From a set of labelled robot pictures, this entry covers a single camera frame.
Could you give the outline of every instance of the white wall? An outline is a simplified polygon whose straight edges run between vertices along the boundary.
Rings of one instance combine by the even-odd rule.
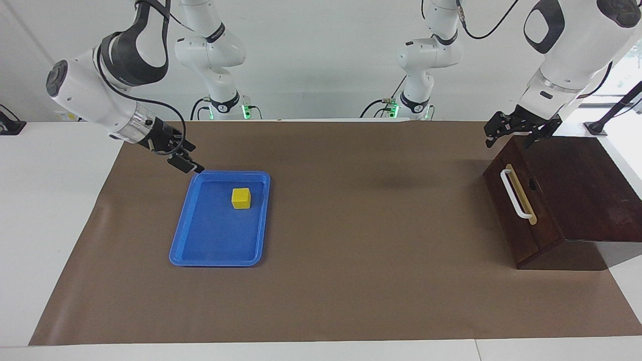
[[[520,1],[500,29],[485,40],[460,34],[464,60],[439,69],[435,119],[488,119],[511,111],[542,61],[524,40],[522,26],[536,0]],[[370,101],[390,96],[403,77],[395,62],[407,40],[427,37],[420,1],[218,0],[227,28],[247,46],[232,74],[266,118],[353,118]],[[473,33],[488,31],[512,0],[469,1]],[[73,57],[105,35],[132,23],[130,1],[0,0],[0,101],[27,120],[54,119],[60,109],[44,80],[53,62]],[[181,19],[178,0],[173,11]],[[173,56],[175,39],[188,31],[170,26],[170,69],[160,83],[134,94],[167,101],[188,113],[204,86]],[[170,112],[151,106],[165,119]]]

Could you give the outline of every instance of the black stand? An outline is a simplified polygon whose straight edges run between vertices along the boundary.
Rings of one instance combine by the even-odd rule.
[[[613,105],[613,108],[611,108],[604,116],[594,122],[586,122],[584,123],[584,126],[586,129],[589,131],[594,136],[606,136],[606,132],[604,131],[604,125],[609,122],[617,113],[619,113],[622,108],[626,107],[627,104],[631,102],[636,96],[638,96],[639,93],[642,92],[642,82],[639,82],[636,86],[631,89],[630,92],[627,93],[620,101],[616,104]]]
[[[14,121],[0,112],[0,136],[17,136],[27,124],[26,121]]]

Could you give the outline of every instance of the blue tray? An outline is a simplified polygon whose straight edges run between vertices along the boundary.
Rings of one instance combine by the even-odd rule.
[[[250,209],[232,207],[232,189],[250,188]],[[169,260],[177,266],[250,267],[263,254],[270,176],[204,171],[192,178]]]

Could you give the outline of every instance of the tray rim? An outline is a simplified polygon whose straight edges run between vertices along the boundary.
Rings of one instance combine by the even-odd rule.
[[[257,230],[257,239],[256,239],[256,253],[255,257],[249,261],[239,261],[238,263],[231,262],[221,262],[221,261],[184,261],[177,258],[177,254],[185,246],[185,238],[182,237],[183,230],[185,227],[189,228],[186,225],[186,217],[188,213],[196,206],[196,199],[194,194],[200,190],[200,186],[204,182],[201,180],[205,175],[259,175],[262,176],[262,181],[251,181],[251,182],[261,182],[263,183],[263,197],[261,199],[261,211],[259,214],[259,228]],[[213,182],[230,180],[211,180]],[[268,210],[268,201],[270,196],[270,175],[264,171],[245,171],[245,170],[205,170],[199,174],[196,174],[192,177],[187,187],[187,193],[185,195],[185,201],[180,212],[180,217],[178,218],[178,224],[176,231],[174,233],[174,238],[169,250],[169,261],[179,267],[251,267],[259,263],[263,257],[263,244],[265,242],[265,227],[267,223],[267,210]]]

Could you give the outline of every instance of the yellow cube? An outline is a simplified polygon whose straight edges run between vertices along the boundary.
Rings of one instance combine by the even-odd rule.
[[[250,188],[234,188],[232,190],[232,206],[234,206],[234,209],[250,209],[251,201]]]

